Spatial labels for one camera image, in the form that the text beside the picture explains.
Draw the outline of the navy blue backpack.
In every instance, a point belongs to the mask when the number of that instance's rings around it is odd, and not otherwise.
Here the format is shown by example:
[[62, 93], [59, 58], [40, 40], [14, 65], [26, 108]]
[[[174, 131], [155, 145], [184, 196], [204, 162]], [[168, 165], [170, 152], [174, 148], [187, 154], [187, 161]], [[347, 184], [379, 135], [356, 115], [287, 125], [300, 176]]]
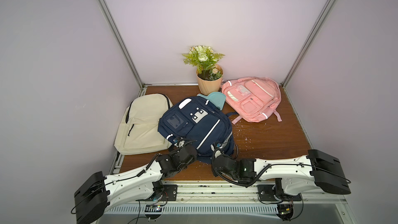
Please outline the navy blue backpack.
[[200, 162], [210, 164], [216, 148], [226, 155], [234, 154], [229, 116], [200, 96], [188, 97], [166, 111], [159, 120], [158, 132], [174, 146], [187, 140], [197, 150]]

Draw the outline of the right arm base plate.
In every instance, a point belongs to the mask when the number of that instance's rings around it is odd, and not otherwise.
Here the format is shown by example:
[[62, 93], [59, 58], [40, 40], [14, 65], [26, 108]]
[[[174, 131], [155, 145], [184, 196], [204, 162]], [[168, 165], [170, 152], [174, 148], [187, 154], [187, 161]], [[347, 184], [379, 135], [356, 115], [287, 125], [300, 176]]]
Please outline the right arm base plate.
[[291, 196], [286, 194], [281, 186], [277, 185], [258, 185], [258, 196], [262, 202], [289, 202], [289, 201], [301, 201], [300, 195]]

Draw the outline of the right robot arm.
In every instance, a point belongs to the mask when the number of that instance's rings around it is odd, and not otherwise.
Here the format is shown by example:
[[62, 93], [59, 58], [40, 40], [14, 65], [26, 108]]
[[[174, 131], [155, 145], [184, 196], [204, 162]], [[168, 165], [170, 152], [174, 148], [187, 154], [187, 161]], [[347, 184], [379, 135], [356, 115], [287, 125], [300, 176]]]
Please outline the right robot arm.
[[275, 195], [296, 196], [318, 188], [334, 195], [351, 193], [351, 182], [345, 177], [340, 160], [317, 149], [278, 160], [236, 160], [216, 149], [211, 166], [217, 176], [236, 186], [248, 188], [258, 181], [273, 179]]

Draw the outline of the cream white backpack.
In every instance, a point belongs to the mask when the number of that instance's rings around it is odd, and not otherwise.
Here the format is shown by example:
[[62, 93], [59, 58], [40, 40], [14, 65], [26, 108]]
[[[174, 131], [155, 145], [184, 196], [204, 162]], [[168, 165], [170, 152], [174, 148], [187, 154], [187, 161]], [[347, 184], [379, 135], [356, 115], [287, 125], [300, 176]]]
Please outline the cream white backpack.
[[114, 147], [122, 155], [166, 150], [171, 143], [158, 132], [160, 118], [173, 106], [164, 94], [136, 98], [125, 110]]

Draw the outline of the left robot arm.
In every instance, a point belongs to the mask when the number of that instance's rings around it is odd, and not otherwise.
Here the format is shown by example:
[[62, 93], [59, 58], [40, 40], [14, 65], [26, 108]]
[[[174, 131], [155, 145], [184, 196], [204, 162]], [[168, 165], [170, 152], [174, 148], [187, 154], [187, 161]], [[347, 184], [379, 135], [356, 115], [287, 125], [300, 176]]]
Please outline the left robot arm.
[[196, 148], [186, 145], [168, 154], [157, 154], [147, 165], [124, 173], [92, 174], [74, 193], [71, 213], [76, 216], [76, 223], [91, 224], [113, 207], [159, 197], [162, 180], [186, 169], [197, 155]]

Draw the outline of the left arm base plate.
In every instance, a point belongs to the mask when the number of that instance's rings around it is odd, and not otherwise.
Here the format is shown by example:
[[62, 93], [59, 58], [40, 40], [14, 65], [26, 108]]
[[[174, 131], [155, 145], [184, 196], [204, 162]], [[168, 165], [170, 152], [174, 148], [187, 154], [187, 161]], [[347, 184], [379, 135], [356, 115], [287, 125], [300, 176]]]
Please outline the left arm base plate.
[[178, 193], [178, 185], [176, 184], [157, 184], [153, 188], [154, 192], [148, 198], [148, 201], [176, 201]]

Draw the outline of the pink backpack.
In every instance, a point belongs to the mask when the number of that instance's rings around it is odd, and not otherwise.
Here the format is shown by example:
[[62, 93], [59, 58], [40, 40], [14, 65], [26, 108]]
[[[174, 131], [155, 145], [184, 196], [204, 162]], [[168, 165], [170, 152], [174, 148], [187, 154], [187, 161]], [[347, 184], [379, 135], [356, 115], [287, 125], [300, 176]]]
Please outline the pink backpack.
[[232, 123], [241, 119], [247, 122], [261, 122], [272, 115], [281, 122], [277, 112], [281, 103], [281, 91], [277, 82], [270, 78], [244, 77], [228, 80], [223, 83], [221, 92], [226, 96], [226, 102], [237, 112], [238, 117]]

